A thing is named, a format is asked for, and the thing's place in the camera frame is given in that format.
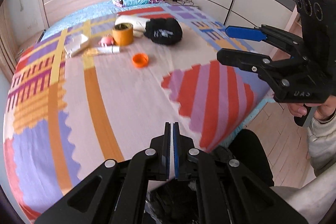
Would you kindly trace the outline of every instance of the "sleeve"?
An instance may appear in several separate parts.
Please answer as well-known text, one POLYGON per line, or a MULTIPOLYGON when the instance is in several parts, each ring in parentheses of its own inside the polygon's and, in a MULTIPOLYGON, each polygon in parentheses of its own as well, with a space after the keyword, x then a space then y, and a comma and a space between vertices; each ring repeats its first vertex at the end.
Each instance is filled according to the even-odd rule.
POLYGON ((318 224, 336 199, 336 117, 312 119, 308 128, 310 164, 317 176, 301 189, 274 189, 309 224, 318 224))
POLYGON ((327 121, 312 119, 308 128, 308 152, 310 164, 316 176, 336 162, 336 117, 335 113, 327 121))

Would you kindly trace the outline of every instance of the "human hand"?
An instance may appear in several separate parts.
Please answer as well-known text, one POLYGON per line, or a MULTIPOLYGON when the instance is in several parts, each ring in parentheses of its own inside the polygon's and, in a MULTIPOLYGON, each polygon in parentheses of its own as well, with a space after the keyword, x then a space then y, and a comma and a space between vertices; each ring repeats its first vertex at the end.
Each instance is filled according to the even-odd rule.
MULTIPOLYGON (((318 120, 327 120, 336 109, 336 97, 331 95, 323 104, 305 104, 306 106, 317 106, 314 118, 318 120)), ((296 116, 302 117, 307 114, 307 109, 303 104, 291 103, 287 104, 289 112, 296 116)))

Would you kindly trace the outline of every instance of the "folded quilt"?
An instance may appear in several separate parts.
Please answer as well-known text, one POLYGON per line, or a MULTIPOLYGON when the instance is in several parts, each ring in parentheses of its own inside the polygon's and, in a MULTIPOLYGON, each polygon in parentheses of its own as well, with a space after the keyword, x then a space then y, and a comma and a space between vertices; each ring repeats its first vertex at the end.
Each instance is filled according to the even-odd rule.
POLYGON ((128 7, 142 4, 163 3, 165 0, 112 0, 112 3, 117 7, 128 7))

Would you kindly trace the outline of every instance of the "bed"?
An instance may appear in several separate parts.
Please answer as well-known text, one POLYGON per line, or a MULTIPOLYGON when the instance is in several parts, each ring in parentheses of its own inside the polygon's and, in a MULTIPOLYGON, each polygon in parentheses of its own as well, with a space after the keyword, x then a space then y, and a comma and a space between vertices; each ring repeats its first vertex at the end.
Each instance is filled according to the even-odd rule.
POLYGON ((128 160, 147 148, 165 122, 179 122, 196 147, 211 151, 227 145, 263 105, 265 82, 216 60, 220 48, 253 51, 251 46, 228 38, 220 22, 194 7, 40 3, 48 30, 17 64, 3 131, 10 187, 32 221, 104 160, 128 160), (174 17, 183 39, 166 47, 142 37, 116 55, 65 59, 72 37, 99 39, 111 33, 118 15, 174 17), (147 68, 132 66, 137 52, 148 54, 147 68))

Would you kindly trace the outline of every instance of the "orange bottle cap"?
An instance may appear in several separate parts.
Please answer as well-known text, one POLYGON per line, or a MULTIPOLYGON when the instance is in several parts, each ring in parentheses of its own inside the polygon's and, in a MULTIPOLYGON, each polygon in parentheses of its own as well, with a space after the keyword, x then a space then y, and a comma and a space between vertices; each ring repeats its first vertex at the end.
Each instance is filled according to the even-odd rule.
POLYGON ((148 55, 144 53, 138 53, 132 58, 133 65, 136 68, 143 68, 148 65, 148 55))

